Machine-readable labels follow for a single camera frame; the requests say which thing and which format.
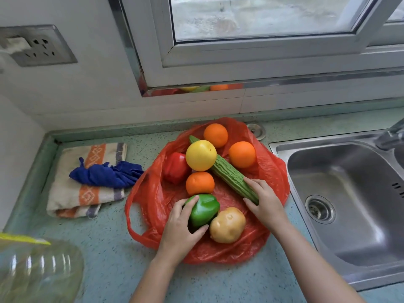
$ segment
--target sink rim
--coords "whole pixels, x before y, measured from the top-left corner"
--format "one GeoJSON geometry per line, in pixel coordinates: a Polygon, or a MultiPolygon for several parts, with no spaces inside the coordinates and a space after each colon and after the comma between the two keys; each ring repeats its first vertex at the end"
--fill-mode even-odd
{"type": "MultiPolygon", "coordinates": [[[[384,131],[385,130],[376,130],[325,137],[304,138],[293,141],[270,142],[269,146],[271,151],[277,157],[282,158],[287,166],[288,160],[292,154],[301,150],[342,144],[361,145],[370,148],[373,152],[379,154],[397,172],[397,174],[404,179],[404,169],[397,162],[394,156],[394,150],[380,150],[376,148],[372,142],[372,140],[374,140],[384,131]]],[[[317,234],[313,224],[314,221],[306,212],[305,201],[300,199],[288,169],[287,172],[291,196],[303,218],[303,221],[306,224],[316,249],[351,286],[359,291],[404,281],[404,260],[399,260],[388,264],[356,266],[345,262],[337,257],[334,252],[329,250],[317,234]]]]}

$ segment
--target transparent plastic container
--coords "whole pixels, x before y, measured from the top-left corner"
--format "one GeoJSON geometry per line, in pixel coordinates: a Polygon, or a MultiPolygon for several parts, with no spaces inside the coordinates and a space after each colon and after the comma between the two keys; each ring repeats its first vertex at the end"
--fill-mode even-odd
{"type": "Polygon", "coordinates": [[[0,302],[73,302],[83,279],[80,250],[65,241],[0,233],[0,302]]]}

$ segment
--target countertop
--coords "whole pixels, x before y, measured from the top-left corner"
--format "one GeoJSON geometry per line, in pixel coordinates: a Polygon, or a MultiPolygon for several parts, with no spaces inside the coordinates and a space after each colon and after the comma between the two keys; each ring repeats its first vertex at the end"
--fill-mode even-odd
{"type": "MultiPolygon", "coordinates": [[[[279,142],[319,137],[391,126],[404,115],[404,108],[349,113],[333,116],[280,120],[263,123],[267,136],[279,142]]],[[[126,142],[126,160],[148,168],[164,145],[180,132],[134,135],[63,143],[57,152],[36,212],[31,218],[30,235],[73,242],[85,258],[84,288],[78,302],[128,302],[155,251],[135,242],[128,234],[124,201],[101,207],[95,219],[56,219],[46,214],[46,202],[54,169],[62,149],[103,142],[126,142]]],[[[285,210],[291,222],[311,242],[302,217],[291,197],[285,210]]],[[[131,211],[132,227],[144,230],[136,205],[131,211]]],[[[404,302],[404,284],[362,291],[368,303],[404,302]]],[[[286,256],[271,236],[264,248],[239,265],[181,264],[175,271],[166,302],[306,302],[286,256]]]]}

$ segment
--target person's left hand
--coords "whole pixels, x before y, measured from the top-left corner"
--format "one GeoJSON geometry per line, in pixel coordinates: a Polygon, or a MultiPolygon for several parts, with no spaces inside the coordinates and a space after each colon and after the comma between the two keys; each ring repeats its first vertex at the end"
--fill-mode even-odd
{"type": "Polygon", "coordinates": [[[184,206],[184,209],[182,206],[187,199],[176,202],[164,228],[156,259],[172,268],[185,258],[209,228],[209,225],[204,225],[193,234],[188,230],[188,219],[198,200],[199,196],[196,195],[184,206]]]}

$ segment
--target kitchen sink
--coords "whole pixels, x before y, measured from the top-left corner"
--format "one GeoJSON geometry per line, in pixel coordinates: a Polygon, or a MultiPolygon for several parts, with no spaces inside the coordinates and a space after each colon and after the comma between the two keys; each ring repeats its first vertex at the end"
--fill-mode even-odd
{"type": "Polygon", "coordinates": [[[356,290],[404,281],[404,146],[383,131],[271,143],[316,249],[356,290]]]}

